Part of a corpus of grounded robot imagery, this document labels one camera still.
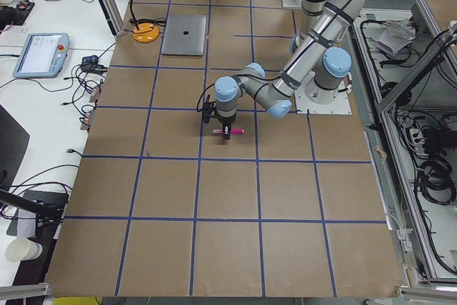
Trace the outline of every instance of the white table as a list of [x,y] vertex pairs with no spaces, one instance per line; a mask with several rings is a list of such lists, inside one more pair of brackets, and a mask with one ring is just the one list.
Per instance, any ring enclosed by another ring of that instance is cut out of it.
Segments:
[[[0,54],[19,54],[30,33],[68,33],[71,43],[62,71],[55,79],[39,80],[48,89],[69,86],[71,81],[64,80],[64,77],[71,75],[71,69],[81,63],[83,56],[100,55],[115,42],[98,0],[90,4],[78,0],[31,1],[36,5],[25,25],[15,26],[0,35]],[[129,0],[116,0],[121,16],[125,14],[128,2]],[[114,46],[103,55],[99,63],[108,66],[113,50]],[[13,79],[12,71],[16,61],[17,58],[0,58],[0,86]],[[75,81],[71,89],[49,93],[32,81],[16,80],[0,89],[0,104],[30,134],[29,146],[14,180],[15,184],[53,166],[79,164],[80,156],[66,153],[66,150],[72,148],[82,152],[87,132],[80,130],[80,114],[75,108],[72,105],[60,105],[71,100],[77,86],[78,82]],[[86,95],[78,102],[79,107],[88,101]],[[35,178],[33,182],[61,181],[72,186],[76,172],[77,169],[71,167],[55,169]],[[41,189],[55,191],[56,187]],[[4,256],[6,247],[14,239],[6,235],[8,225],[9,221],[0,219],[0,286],[12,285],[19,266],[19,263],[11,263]]]

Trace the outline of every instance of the blue tablet device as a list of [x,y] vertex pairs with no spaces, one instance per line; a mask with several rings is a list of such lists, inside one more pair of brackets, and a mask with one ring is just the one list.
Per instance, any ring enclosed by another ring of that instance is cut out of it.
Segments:
[[54,78],[62,70],[70,45],[68,34],[29,34],[14,67],[15,78]]

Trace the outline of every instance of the white cup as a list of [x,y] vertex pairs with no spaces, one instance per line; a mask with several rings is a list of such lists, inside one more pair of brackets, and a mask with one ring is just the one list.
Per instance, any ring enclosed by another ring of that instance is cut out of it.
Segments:
[[40,256],[42,251],[43,247],[40,243],[26,238],[19,238],[8,245],[5,257],[10,262],[33,260]]

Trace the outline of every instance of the device screen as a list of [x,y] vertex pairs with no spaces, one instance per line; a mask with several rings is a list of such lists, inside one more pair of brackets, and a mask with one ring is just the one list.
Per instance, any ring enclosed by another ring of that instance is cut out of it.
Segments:
[[29,41],[18,72],[46,73],[49,71],[61,35],[33,36]]

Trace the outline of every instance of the closed silver laptop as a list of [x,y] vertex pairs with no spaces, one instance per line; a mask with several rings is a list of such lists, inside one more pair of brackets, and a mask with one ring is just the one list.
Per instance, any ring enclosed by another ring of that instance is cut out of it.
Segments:
[[206,16],[169,14],[166,20],[163,55],[202,56],[206,38]]

